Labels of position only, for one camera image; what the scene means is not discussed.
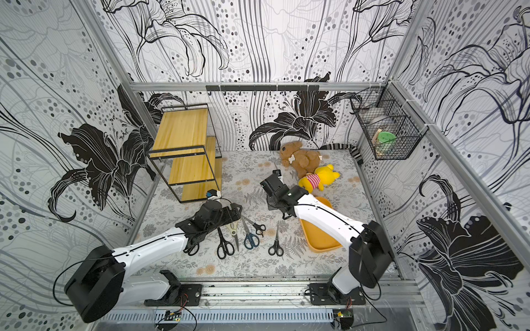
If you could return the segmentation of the beige scissors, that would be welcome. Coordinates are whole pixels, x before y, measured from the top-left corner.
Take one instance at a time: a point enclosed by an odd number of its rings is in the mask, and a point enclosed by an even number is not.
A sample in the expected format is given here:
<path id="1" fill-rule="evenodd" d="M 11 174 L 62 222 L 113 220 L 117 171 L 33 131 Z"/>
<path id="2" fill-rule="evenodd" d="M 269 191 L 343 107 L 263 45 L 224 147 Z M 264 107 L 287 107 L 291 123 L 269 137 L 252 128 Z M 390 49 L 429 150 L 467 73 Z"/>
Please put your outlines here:
<path id="1" fill-rule="evenodd" d="M 234 221 L 232 223 L 229 223 L 227 225 L 227 228 L 229 229 L 230 231 L 230 235 L 233 237 L 234 239 L 234 242 L 235 242 L 235 245 L 236 245 L 236 249 L 237 251 L 240 250 L 240 246 L 239 246 L 239 240 L 238 240 L 238 236 L 237 236 L 237 221 Z"/>

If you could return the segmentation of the small black scissors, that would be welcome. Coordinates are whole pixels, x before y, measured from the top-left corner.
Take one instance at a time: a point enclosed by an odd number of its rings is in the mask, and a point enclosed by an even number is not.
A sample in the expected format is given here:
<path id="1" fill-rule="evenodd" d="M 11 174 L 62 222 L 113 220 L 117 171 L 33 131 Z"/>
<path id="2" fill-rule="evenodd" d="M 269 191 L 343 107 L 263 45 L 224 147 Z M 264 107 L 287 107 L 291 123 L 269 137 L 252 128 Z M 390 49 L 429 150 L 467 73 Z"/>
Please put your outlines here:
<path id="1" fill-rule="evenodd" d="M 264 232 L 266 231 L 266 226 L 264 224 L 258 224 L 254 221 L 251 221 L 248 217 L 242 217 L 244 221 L 247 221 L 255 229 L 255 234 L 261 237 L 264 237 Z"/>

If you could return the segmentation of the blue handled scissors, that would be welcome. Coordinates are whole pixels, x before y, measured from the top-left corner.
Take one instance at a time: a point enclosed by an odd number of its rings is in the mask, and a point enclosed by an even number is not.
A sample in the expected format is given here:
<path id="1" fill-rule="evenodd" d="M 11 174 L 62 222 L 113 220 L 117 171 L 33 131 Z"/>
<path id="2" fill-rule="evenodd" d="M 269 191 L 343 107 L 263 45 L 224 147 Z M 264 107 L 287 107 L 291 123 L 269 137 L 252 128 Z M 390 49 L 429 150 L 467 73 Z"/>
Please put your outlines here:
<path id="1" fill-rule="evenodd" d="M 243 224 L 243 227 L 244 227 L 244 231 L 245 231 L 245 237 L 244 237 L 244 247 L 247 249 L 247 250 L 252 250 L 254 248 L 258 248 L 259 247 L 259 238 L 256 234 L 253 234 L 248 225 L 247 225 L 247 220 L 245 219 L 245 217 L 241 216 L 241 220 L 242 220 L 242 224 Z"/>

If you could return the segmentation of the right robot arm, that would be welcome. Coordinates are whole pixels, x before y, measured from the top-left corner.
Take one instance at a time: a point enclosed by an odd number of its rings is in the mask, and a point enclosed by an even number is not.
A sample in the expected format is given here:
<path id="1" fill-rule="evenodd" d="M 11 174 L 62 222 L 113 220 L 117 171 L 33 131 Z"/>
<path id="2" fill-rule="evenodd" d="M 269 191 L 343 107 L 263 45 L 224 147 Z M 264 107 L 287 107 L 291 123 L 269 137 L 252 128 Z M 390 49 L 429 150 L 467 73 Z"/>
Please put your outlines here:
<path id="1" fill-rule="evenodd" d="M 328 291 L 343 295 L 352 290 L 376 288 L 394 253 L 383 227 L 375 222 L 351 219 L 324 205 L 299 186 L 288 187 L 276 174 L 260 183 L 267 194 L 270 209 L 280 210 L 282 218 L 305 220 L 334 238 L 348 250 L 348 264 L 341 267 L 328 283 Z"/>

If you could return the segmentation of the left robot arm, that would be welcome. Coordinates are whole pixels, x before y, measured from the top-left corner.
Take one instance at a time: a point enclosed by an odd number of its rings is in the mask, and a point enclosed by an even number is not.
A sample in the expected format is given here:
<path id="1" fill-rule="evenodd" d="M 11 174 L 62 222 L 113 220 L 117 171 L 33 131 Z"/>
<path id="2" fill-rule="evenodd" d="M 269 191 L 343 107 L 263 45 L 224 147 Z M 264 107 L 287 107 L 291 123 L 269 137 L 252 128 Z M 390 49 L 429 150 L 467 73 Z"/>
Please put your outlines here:
<path id="1" fill-rule="evenodd" d="M 242 207 L 209 200 L 188 219 L 138 244 L 110 249 L 93 249 L 64 287 L 81 319 L 94 322 L 117 306 L 145 303 L 147 306 L 175 306 L 197 301 L 182 289 L 181 281 L 170 271 L 138 277 L 150 264 L 177 252 L 195 254 L 206 236 L 242 216 Z"/>

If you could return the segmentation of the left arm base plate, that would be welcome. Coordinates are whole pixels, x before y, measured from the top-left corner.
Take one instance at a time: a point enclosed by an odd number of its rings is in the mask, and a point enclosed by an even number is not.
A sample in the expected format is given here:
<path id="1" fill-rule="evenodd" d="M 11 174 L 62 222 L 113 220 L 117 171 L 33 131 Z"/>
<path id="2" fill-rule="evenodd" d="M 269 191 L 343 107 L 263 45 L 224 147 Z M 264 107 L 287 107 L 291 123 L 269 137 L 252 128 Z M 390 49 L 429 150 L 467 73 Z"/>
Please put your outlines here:
<path id="1" fill-rule="evenodd" d="M 168 281 L 170 287 L 161 299 L 145 300 L 145 306 L 183 306 L 185 308 L 199 306 L 203 285 L 183 284 L 170 270 L 161 270 L 160 274 Z"/>

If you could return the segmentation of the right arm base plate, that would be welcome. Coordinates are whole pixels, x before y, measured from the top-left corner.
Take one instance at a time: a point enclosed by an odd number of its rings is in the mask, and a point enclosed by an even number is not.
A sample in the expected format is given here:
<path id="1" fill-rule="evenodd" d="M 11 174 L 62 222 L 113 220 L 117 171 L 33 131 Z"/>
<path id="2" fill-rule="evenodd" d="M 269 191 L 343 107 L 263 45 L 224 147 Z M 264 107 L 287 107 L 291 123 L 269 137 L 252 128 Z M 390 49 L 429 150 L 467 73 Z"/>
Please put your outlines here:
<path id="1" fill-rule="evenodd" d="M 348 294 L 343 294 L 331 284 L 312 283 L 304 291 L 314 306 L 362 306 L 366 303 L 360 288 L 356 288 Z"/>

